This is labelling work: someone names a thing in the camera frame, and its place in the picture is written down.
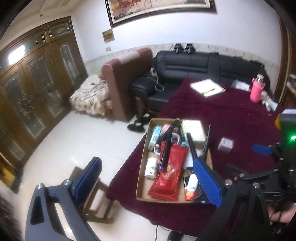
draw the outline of maroon tablecloth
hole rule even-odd
[[[207,128],[211,124],[209,147],[213,168],[223,178],[226,163],[232,163],[249,173],[275,167],[272,157],[261,156],[251,151],[253,144],[270,145],[281,141],[274,125],[278,113],[270,114],[265,106],[249,100],[249,93],[228,88],[226,92],[204,98],[193,89],[186,79],[175,95],[166,104],[159,117],[200,119]],[[218,151],[222,137],[234,141],[229,154]],[[144,139],[113,178],[106,196],[147,219],[172,230],[198,236],[215,211],[211,204],[161,204],[136,200],[136,186]]]

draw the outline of screw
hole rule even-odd
[[[70,185],[70,183],[71,183],[70,179],[66,179],[65,181],[63,181],[63,184],[64,184],[65,186]]]
[[[232,181],[230,179],[226,179],[224,182],[227,186],[232,185]]]
[[[40,188],[43,187],[43,185],[44,185],[43,183],[39,183],[39,184],[37,184],[36,188],[37,188],[37,189],[40,189]]]
[[[253,187],[254,187],[254,188],[259,188],[260,185],[259,185],[259,183],[253,183]]]

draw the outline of pink water bottle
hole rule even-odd
[[[265,83],[263,82],[264,76],[261,74],[257,75],[257,78],[253,78],[253,86],[251,90],[250,100],[254,103],[258,103],[261,97],[261,93],[264,89]]]

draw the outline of tiled floor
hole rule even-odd
[[[28,160],[20,191],[14,200],[16,218],[19,220],[22,237],[28,207],[38,183],[58,185],[71,175],[73,168],[84,168],[93,156],[103,162],[101,180],[109,184],[128,156],[137,146],[143,134],[127,130],[127,124],[108,121],[86,114],[69,113],[42,141]],[[73,236],[61,208],[57,208],[67,236]],[[114,224],[90,223],[101,241],[153,241],[155,226],[147,219],[120,208]],[[166,241],[168,231],[158,228],[158,241]],[[186,236],[184,241],[195,240]]]

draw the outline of book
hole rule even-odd
[[[200,120],[182,120],[181,131],[187,141],[187,133],[191,134],[192,140],[194,142],[205,141],[205,133]]]
[[[204,97],[209,97],[216,95],[225,91],[220,85],[212,81],[211,79],[206,79],[190,84],[190,87],[200,93]]]

